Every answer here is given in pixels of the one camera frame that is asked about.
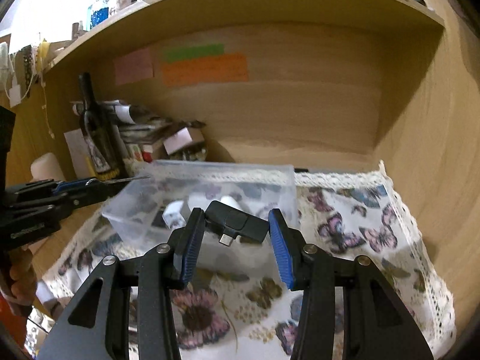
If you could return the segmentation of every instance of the bottle label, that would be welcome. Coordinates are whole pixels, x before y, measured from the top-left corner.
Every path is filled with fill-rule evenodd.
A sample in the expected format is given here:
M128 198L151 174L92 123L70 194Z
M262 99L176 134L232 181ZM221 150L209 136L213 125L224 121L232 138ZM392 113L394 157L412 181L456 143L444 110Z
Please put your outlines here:
M95 146L92 138L89 136L85 136L84 138L88 147L88 152L90 153L90 157L92 157L95 171L97 173L108 172L111 169L111 166L105 160L105 157L102 155L100 150Z

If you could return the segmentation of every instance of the orange paper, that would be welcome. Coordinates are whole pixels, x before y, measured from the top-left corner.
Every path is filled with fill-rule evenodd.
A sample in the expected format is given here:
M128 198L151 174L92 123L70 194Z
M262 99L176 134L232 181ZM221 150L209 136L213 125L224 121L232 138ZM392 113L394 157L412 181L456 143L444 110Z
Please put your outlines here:
M247 58L236 52L163 64L162 79L166 86L248 81Z
M115 58L113 64L117 86L153 77L152 58L148 47Z

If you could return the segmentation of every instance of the dark glass bottle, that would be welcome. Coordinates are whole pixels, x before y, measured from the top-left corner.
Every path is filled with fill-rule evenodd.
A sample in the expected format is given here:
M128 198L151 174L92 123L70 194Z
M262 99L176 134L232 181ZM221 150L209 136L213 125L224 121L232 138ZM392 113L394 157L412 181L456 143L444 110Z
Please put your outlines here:
M121 174L121 166L110 138L110 122L105 111L95 101L90 73L83 73L78 79L83 95L80 128L94 169L100 180L115 179Z

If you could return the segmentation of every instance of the pink paper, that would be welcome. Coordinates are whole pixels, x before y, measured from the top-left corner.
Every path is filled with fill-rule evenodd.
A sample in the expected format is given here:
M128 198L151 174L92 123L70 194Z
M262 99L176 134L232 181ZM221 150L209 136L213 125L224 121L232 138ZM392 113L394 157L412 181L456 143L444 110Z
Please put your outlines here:
M150 49L144 48L113 60L115 84L123 85L153 77Z

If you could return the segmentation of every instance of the white tag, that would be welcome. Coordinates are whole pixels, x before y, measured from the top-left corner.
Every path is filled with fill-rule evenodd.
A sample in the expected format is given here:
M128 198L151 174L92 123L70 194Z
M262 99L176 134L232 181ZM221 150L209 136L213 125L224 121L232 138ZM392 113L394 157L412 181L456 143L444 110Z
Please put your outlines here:
M20 104L22 101L22 96L20 95L20 85L13 85L8 91L8 96L10 97L10 108Z

